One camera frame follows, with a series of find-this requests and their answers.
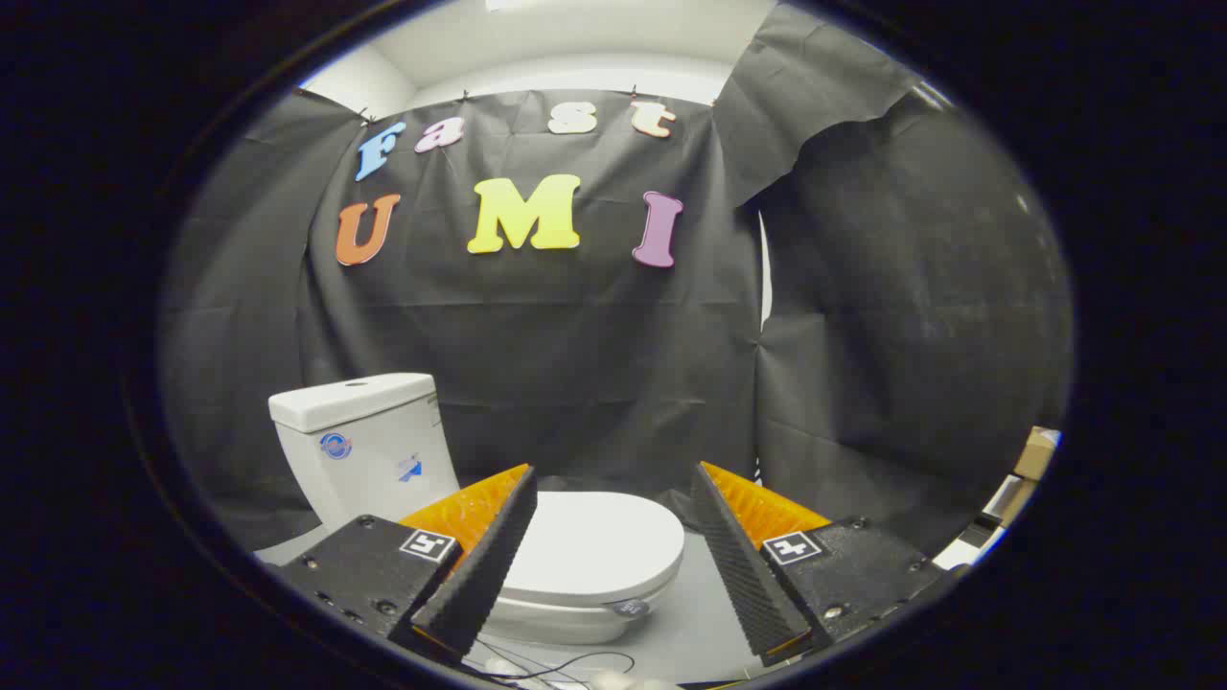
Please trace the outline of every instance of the toilet bowl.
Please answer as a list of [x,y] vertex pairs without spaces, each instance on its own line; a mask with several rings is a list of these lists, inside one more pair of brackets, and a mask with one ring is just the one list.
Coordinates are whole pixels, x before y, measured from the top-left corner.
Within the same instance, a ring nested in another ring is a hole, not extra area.
[[541,491],[482,631],[544,643],[615,640],[659,607],[683,543],[677,517],[647,498]]
[[399,521],[460,489],[434,378],[385,373],[269,398],[290,469],[323,525]]

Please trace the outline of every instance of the toilet tank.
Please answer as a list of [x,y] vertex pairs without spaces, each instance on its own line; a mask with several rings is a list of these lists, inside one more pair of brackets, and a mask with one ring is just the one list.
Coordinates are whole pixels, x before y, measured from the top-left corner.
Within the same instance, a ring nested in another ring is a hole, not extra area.
[[389,521],[460,489],[434,378],[384,373],[269,398],[294,479],[331,533],[360,514]]

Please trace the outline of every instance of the colorful foam letter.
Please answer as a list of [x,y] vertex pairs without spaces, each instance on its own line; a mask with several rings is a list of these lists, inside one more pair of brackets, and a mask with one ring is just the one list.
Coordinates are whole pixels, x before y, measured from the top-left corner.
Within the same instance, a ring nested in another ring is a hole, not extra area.
[[550,110],[550,131],[555,134],[584,134],[596,129],[593,113],[596,106],[588,101],[558,103]]
[[439,120],[426,128],[426,131],[422,133],[422,139],[413,146],[413,151],[425,153],[431,149],[455,144],[460,141],[461,136],[464,136],[464,118]]
[[649,136],[659,136],[661,139],[669,136],[669,130],[660,126],[660,118],[674,122],[677,119],[677,115],[666,110],[664,103],[631,101],[631,104],[637,108],[634,115],[631,117],[631,125],[634,129]]
[[533,196],[525,201],[515,189],[515,183],[506,177],[479,182],[472,190],[481,196],[481,209],[477,211],[477,233],[469,241],[469,252],[488,254],[502,249],[499,225],[515,249],[524,244],[533,223],[537,223],[533,247],[578,247],[579,236],[571,226],[571,199],[577,187],[579,178],[573,174],[551,174],[537,184]]
[[674,265],[669,242],[674,237],[674,219],[682,212],[682,203],[659,192],[643,195],[648,203],[648,222],[643,226],[643,242],[631,249],[634,260],[648,266],[667,269]]
[[391,221],[391,209],[400,201],[400,194],[388,194],[375,199],[375,226],[371,239],[358,247],[358,220],[367,211],[366,204],[353,204],[341,209],[341,227],[336,231],[336,260],[342,266],[364,264],[383,249],[388,238],[388,222]]
[[358,177],[353,178],[353,182],[361,182],[362,178],[382,168],[388,162],[384,153],[391,153],[393,147],[396,146],[396,135],[402,131],[405,131],[405,123],[396,123],[367,140],[362,146],[358,146],[362,162],[358,165]]

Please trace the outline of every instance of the ceiling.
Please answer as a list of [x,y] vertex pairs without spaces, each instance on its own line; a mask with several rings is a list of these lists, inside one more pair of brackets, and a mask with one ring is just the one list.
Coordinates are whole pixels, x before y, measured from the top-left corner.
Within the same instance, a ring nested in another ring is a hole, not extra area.
[[774,5],[775,0],[452,0],[384,33],[374,47],[417,88],[496,65],[574,53],[653,53],[733,64]]

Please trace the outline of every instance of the cardboard box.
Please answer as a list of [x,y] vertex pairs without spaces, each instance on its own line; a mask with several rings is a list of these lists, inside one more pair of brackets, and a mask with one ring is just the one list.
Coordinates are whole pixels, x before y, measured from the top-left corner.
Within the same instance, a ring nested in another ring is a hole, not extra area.
[[1027,505],[1031,500],[1031,495],[1036,492],[1036,486],[1039,483],[1033,479],[1023,479],[1022,481],[1014,483],[1011,486],[1012,495],[1001,508],[1001,527],[1010,527],[1014,523],[1014,518],[1017,517],[1018,511]]
[[1052,459],[1053,451],[1056,449],[1056,442],[1053,441],[1053,436],[1056,435],[1052,430],[1033,426],[1031,428],[1031,437],[1027,438],[1027,444],[1022,448],[1022,457],[1018,458],[1018,464],[1014,473],[1023,479],[1038,481],[1043,476],[1044,470],[1048,469],[1048,460]]

